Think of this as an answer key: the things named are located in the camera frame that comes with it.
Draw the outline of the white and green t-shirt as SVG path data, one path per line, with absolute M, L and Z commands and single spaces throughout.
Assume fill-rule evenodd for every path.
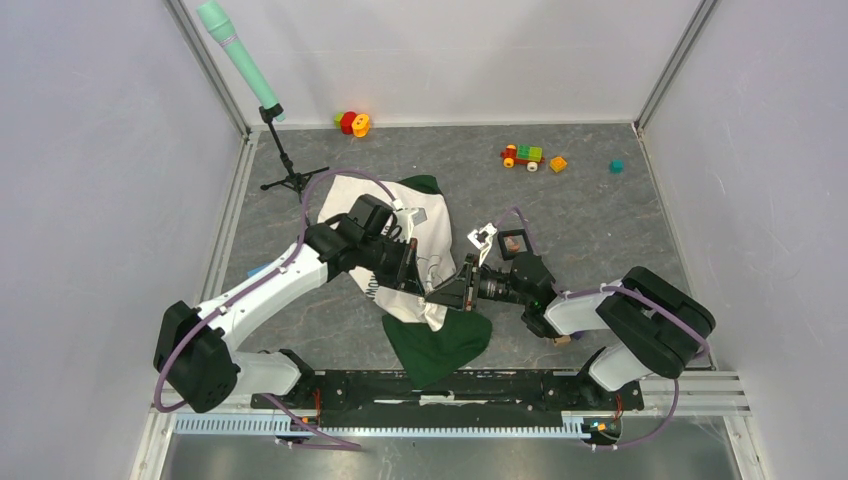
M 451 254 L 451 219 L 444 196 L 431 175 L 417 175 L 387 184 L 408 207 L 422 207 L 427 221 L 413 236 L 422 256 L 430 258 L 431 290 L 456 272 Z M 492 336 L 492 322 L 475 312 L 426 303 L 405 292 L 377 284 L 374 274 L 357 267 L 348 272 L 366 297 L 386 314 L 383 330 L 412 386 L 423 389 L 480 356 Z

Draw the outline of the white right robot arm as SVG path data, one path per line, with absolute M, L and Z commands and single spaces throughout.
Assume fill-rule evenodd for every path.
M 584 365 L 580 400 L 602 408 L 631 381 L 655 374 L 677 379 L 709 352 L 714 316 L 646 267 L 584 291 L 561 290 L 541 256 L 517 254 L 507 272 L 468 256 L 462 269 L 426 294 L 427 302 L 471 311 L 478 300 L 519 304 L 525 326 L 540 338 L 608 330 L 616 338 Z

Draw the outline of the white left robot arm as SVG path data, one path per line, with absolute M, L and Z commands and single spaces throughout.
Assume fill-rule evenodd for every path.
M 272 394 L 290 407 L 306 405 L 314 381 L 297 356 L 248 354 L 240 345 L 294 300 L 355 268 L 371 271 L 381 287 L 423 296 L 413 231 L 425 219 L 422 207 L 363 194 L 345 213 L 304 222 L 296 243 L 231 290 L 196 307 L 184 301 L 169 306 L 153 356 L 156 408 L 170 410 L 162 400 L 165 385 L 181 398 L 176 409 L 196 413 L 217 408 L 232 394 Z

